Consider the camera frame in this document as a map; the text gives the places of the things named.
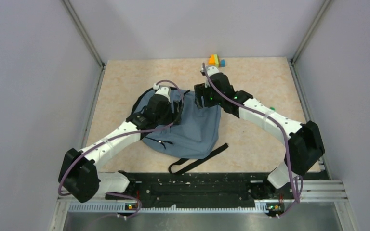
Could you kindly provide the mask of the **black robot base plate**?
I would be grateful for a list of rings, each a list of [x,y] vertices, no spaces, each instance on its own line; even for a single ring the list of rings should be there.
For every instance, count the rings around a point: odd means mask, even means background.
[[[290,185],[273,190],[266,173],[127,173],[124,195],[139,199],[143,208],[253,208],[258,200],[292,199]]]

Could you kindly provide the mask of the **blue-grey student backpack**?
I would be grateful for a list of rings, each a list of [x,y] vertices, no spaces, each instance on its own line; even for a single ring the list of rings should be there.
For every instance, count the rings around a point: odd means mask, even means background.
[[[193,91],[171,88],[173,110],[178,109],[181,94],[185,106],[179,124],[149,133],[142,139],[154,151],[178,158],[168,167],[168,172],[176,175],[198,167],[228,148],[227,143],[214,148],[219,138],[220,107],[199,109],[194,103]]]

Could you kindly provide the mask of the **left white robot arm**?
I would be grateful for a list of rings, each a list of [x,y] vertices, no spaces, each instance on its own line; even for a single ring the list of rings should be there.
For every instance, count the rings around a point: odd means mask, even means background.
[[[81,150],[68,150],[59,173],[58,194],[72,195],[81,203],[100,193],[118,193],[129,199],[135,193],[134,184],[119,173],[99,176],[98,170],[127,146],[147,134],[177,124],[185,99],[172,102],[167,93],[155,93],[147,105],[131,114],[113,132]]]

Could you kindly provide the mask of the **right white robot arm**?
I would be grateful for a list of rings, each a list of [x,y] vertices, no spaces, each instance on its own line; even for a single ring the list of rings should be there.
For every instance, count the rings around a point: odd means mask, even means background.
[[[305,175],[324,155],[325,147],[315,122],[291,120],[264,106],[251,94],[235,91],[222,72],[202,71],[201,74],[206,78],[205,83],[194,86],[199,109],[219,106],[228,114],[260,126],[285,145],[284,160],[271,171],[263,185],[267,197],[277,198],[285,184]]]

